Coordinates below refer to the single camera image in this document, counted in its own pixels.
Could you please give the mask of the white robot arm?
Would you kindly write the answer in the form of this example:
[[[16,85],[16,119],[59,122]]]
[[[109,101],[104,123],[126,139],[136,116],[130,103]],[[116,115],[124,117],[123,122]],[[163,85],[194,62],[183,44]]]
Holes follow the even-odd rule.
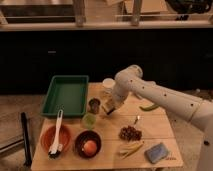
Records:
[[[123,103],[133,92],[178,115],[204,132],[196,171],[213,171],[213,102],[144,81],[138,65],[119,71],[115,77],[112,97]]]

